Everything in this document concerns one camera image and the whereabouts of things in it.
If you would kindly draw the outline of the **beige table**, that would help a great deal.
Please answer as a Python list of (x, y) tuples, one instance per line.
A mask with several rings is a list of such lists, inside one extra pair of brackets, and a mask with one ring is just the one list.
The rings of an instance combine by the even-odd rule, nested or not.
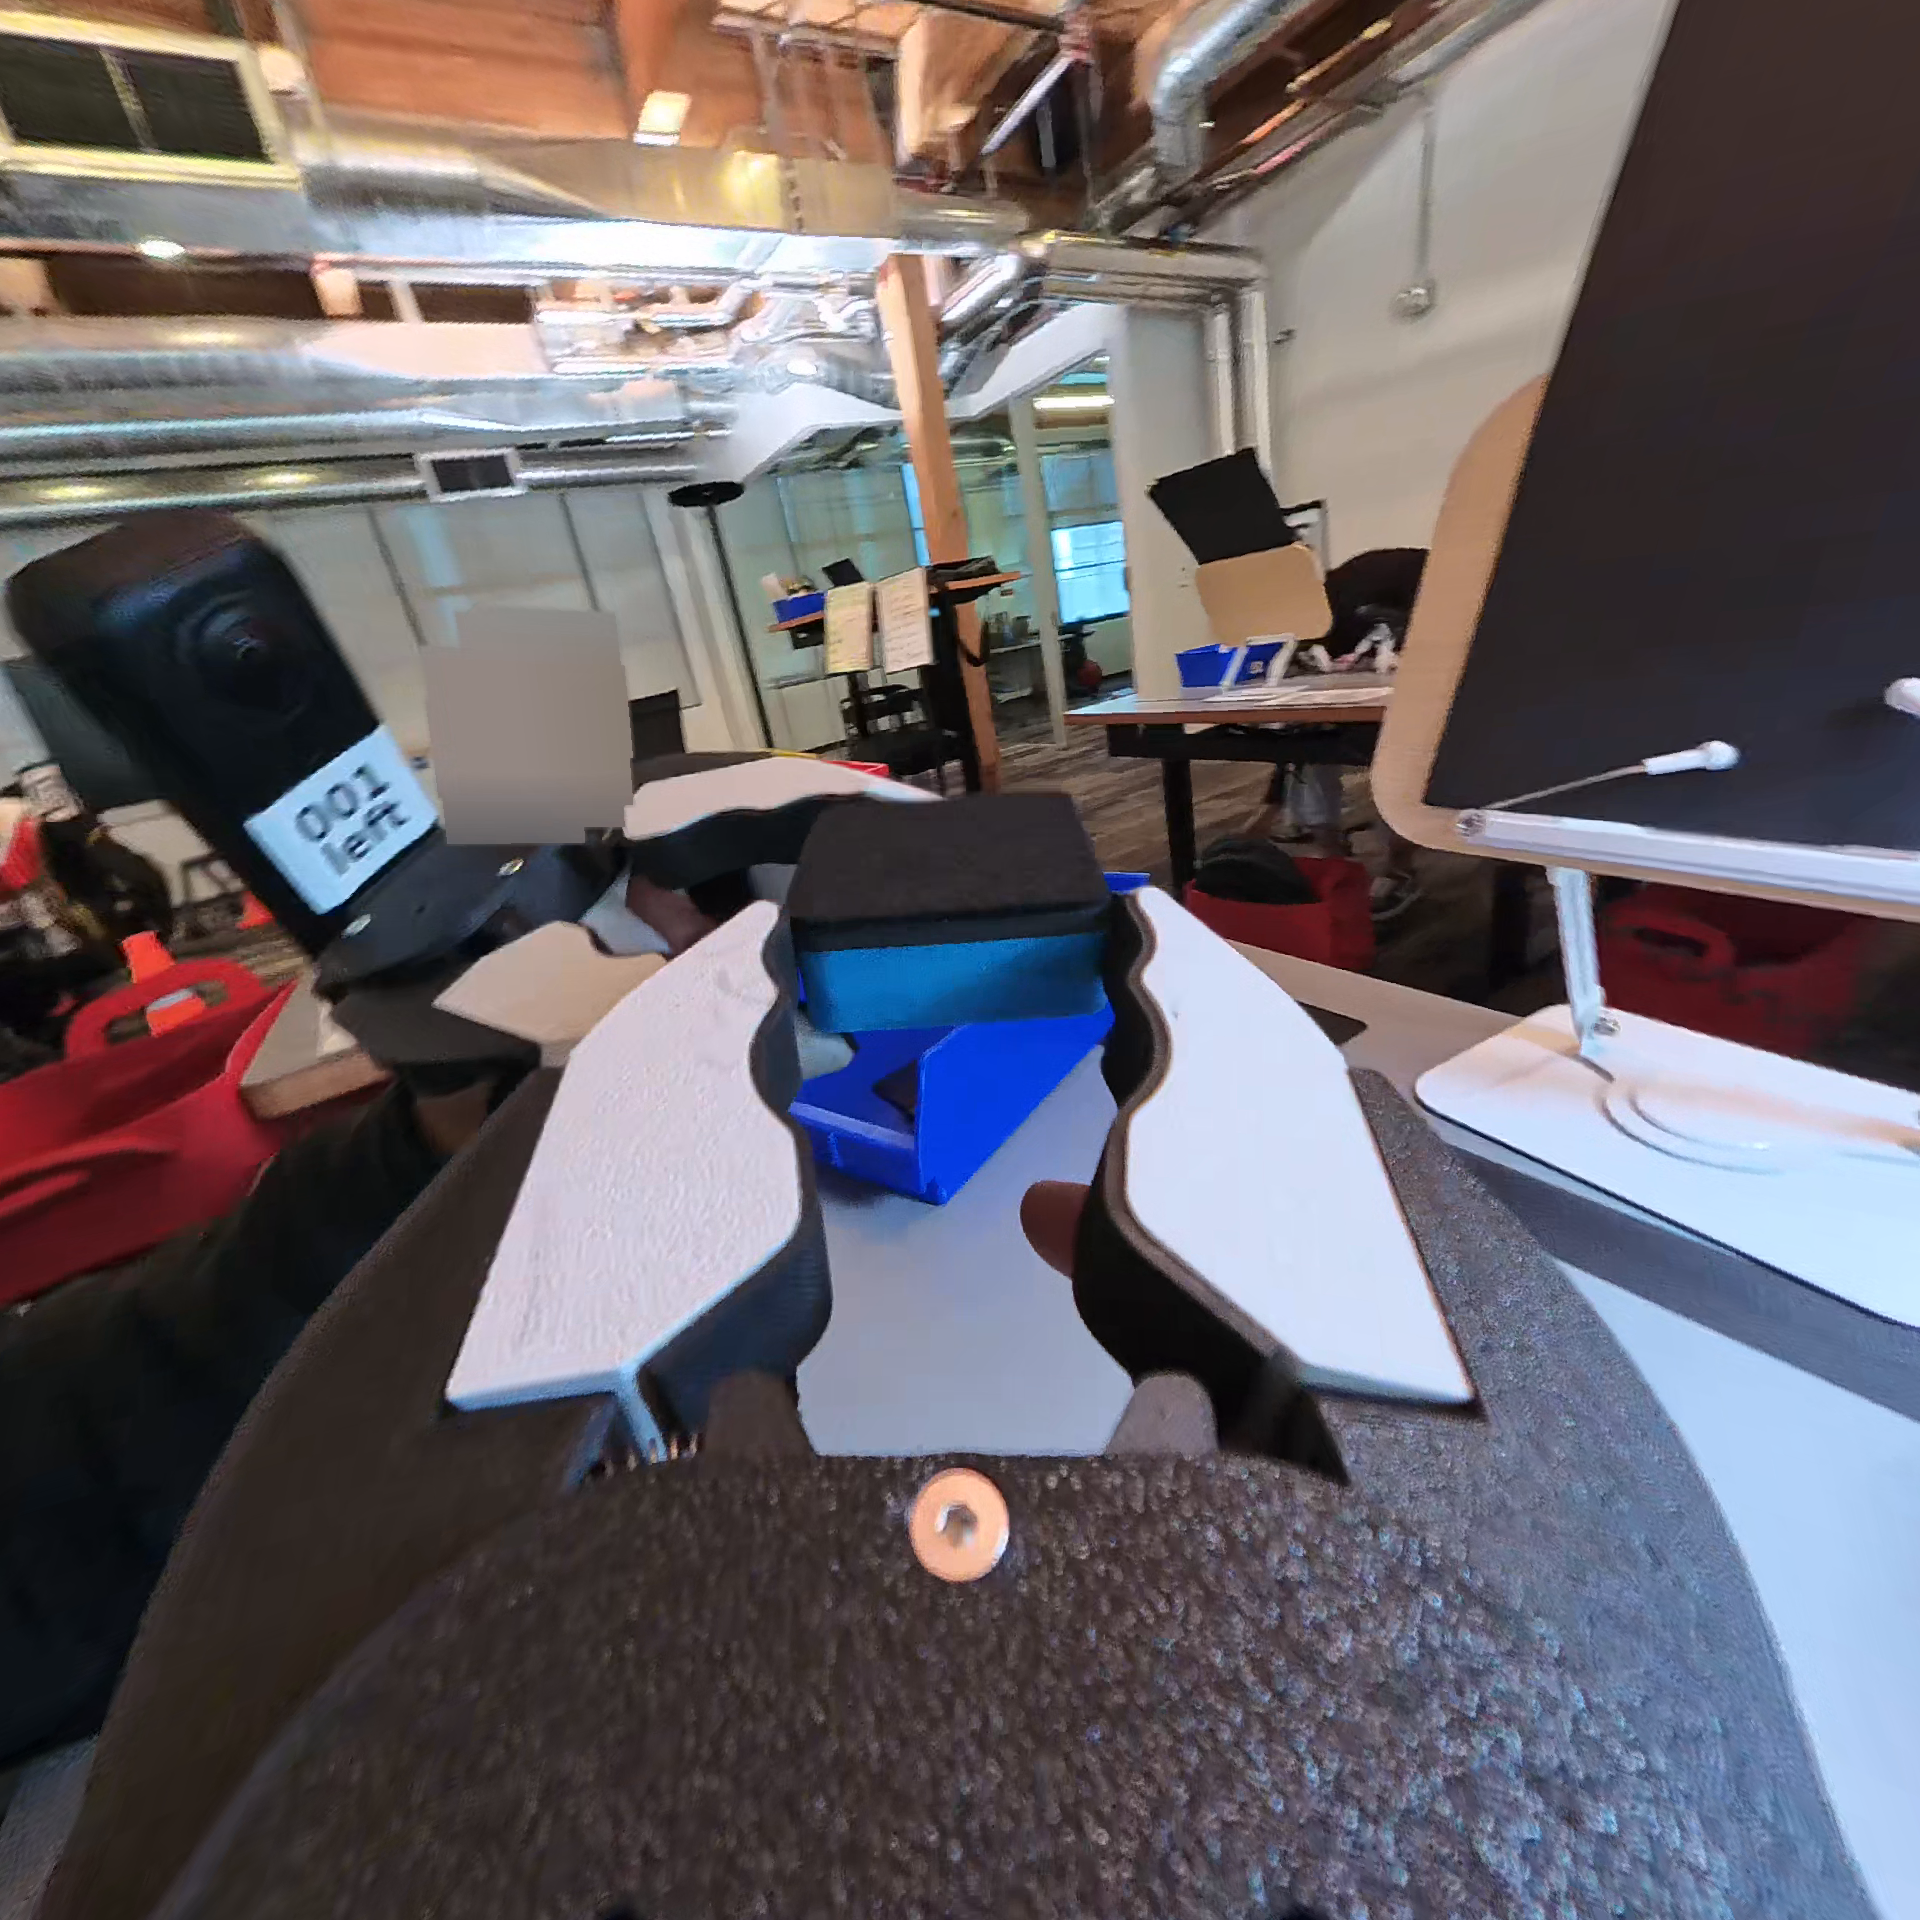
[(264, 1027), (239, 1079), (239, 1098), (257, 1121), (295, 1121), (372, 1096), (390, 1079), (393, 1074), (332, 1019), (301, 977), (291, 983)]

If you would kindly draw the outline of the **long wooden table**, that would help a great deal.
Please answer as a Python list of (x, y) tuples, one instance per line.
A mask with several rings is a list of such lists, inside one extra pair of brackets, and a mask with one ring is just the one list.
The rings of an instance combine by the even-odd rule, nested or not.
[(1272, 689), (1181, 690), (1167, 699), (1125, 692), (1069, 709), (1065, 730), (1105, 738), (1105, 754), (1161, 769), (1161, 810), (1173, 893), (1181, 897), (1198, 859), (1196, 763), (1252, 763), (1264, 770), (1369, 767), (1395, 689), (1385, 676), (1327, 674)]

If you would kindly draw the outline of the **black floor lamp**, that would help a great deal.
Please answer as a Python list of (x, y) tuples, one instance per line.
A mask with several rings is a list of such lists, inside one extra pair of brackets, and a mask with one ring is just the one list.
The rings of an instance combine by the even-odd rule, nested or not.
[(763, 701), (752, 637), (735, 594), (735, 578), (721, 530), (721, 511), (739, 503), (744, 492), (744, 485), (733, 477), (697, 477), (671, 488), (664, 500), (687, 524), (703, 529), (703, 554), (710, 562), (708, 575), (715, 580), (717, 609), (727, 616), (727, 659), (731, 661), (739, 689), (752, 705), (752, 745), (773, 749), (777, 745), (777, 731)]

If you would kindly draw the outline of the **window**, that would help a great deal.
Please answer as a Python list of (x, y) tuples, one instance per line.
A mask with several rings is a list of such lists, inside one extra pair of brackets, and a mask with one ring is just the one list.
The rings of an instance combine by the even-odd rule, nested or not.
[(1047, 536), (1063, 624), (1086, 626), (1132, 613), (1120, 520), (1054, 524)]

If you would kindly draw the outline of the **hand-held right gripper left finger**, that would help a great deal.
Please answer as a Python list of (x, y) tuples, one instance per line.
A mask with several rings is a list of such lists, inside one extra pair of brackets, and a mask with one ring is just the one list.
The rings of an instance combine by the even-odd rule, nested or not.
[(608, 1397), (702, 1412), (695, 1346), (775, 1339), (792, 1373), (827, 1305), (783, 912), (752, 904), (664, 963), (574, 1045), (443, 1397), (456, 1411)]

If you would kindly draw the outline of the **wooden pillar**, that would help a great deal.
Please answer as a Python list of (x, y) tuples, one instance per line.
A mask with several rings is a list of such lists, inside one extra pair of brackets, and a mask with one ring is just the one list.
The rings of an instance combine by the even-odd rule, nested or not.
[[(953, 465), (953, 437), (939, 375), (939, 335), (927, 300), (927, 261), (916, 253), (889, 256), (875, 279), (875, 297), (908, 457), (919, 485), (923, 538), (929, 562), (960, 562), (972, 555), (968, 516)], [(1001, 745), (993, 724), (991, 689), (977, 647), (973, 603), (958, 603), (947, 618), (953, 674), (966, 712), (973, 792), (1001, 792)]]

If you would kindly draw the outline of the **blue board eraser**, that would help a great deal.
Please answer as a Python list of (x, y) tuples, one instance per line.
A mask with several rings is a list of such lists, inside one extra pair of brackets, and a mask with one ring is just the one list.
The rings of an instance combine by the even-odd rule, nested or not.
[(853, 800), (809, 829), (783, 923), (825, 1033), (1016, 1025), (1103, 1005), (1110, 899), (1063, 792)]

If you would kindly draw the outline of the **red floor bag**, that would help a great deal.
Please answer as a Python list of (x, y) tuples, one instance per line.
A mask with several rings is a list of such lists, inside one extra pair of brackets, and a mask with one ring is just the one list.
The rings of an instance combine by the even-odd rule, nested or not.
[(1227, 835), (1198, 858), (1181, 900), (1232, 945), (1355, 975), (1375, 961), (1372, 879), (1345, 855), (1294, 855)]

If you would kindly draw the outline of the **beige board on stand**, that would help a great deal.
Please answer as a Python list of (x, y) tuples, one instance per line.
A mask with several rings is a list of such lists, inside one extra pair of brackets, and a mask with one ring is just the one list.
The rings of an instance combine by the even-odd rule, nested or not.
[(1333, 632), (1323, 569), (1309, 544), (1268, 546), (1196, 567), (1192, 588), (1213, 640), (1323, 640)]

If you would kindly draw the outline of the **person's left forearm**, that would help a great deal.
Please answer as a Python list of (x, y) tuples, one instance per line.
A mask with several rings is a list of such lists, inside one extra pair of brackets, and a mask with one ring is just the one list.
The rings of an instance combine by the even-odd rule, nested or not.
[(255, 1393), (523, 1074), (403, 1077), (291, 1140), (223, 1217), (5, 1312), (5, 1773), (101, 1729)]

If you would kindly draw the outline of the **white air vent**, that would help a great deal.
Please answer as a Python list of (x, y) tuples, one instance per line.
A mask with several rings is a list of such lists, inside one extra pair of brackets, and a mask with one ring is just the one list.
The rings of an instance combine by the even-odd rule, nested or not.
[(291, 177), (280, 114), (230, 40), (5, 12), (3, 153), (38, 175)]

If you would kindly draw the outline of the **orange traffic cone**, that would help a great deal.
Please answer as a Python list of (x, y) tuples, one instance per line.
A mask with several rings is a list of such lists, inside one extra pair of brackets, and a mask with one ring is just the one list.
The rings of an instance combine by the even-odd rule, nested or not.
[(148, 1036), (155, 1039), (174, 1033), (204, 1018), (205, 1001), (189, 983), (174, 985), (169, 993), (158, 993), (160, 978), (175, 970), (175, 959), (158, 933), (131, 933), (121, 943), (121, 954), (127, 964), (127, 985), (140, 987), (147, 994), (147, 999), (134, 1009), (134, 1016)]

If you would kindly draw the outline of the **person's left hand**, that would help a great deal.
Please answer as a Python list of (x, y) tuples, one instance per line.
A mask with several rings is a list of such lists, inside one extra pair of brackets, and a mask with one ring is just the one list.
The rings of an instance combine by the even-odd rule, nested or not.
[(678, 955), (705, 933), (760, 899), (777, 899), (787, 868), (744, 872), (697, 882), (680, 891), (630, 873), (583, 915), (591, 940), (615, 955)]

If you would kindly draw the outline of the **white board stand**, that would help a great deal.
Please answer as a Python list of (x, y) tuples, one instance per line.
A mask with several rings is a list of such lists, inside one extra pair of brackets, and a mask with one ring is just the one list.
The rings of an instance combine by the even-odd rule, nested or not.
[(1701, 1241), (1915, 1328), (1915, 1107), (1864, 1079), (1608, 1003), (1597, 873), (1727, 880), (1791, 906), (1915, 908), (1915, 848), (1605, 823), (1573, 797), (1624, 779), (1715, 778), (1710, 736), (1608, 770), (1453, 808), (1462, 842), (1537, 863), (1565, 1003), (1430, 1067), (1427, 1111)]

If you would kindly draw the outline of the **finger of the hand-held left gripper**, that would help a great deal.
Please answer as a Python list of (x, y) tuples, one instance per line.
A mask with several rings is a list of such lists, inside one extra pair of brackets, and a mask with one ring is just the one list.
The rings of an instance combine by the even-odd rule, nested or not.
[(645, 779), (630, 794), (621, 836), (636, 876), (662, 889), (689, 889), (752, 868), (795, 866), (829, 810), (936, 797), (837, 760), (749, 757)]
[(550, 922), (476, 959), (431, 1005), (510, 1040), (583, 1042), (662, 967), (657, 951), (608, 951), (583, 923)]

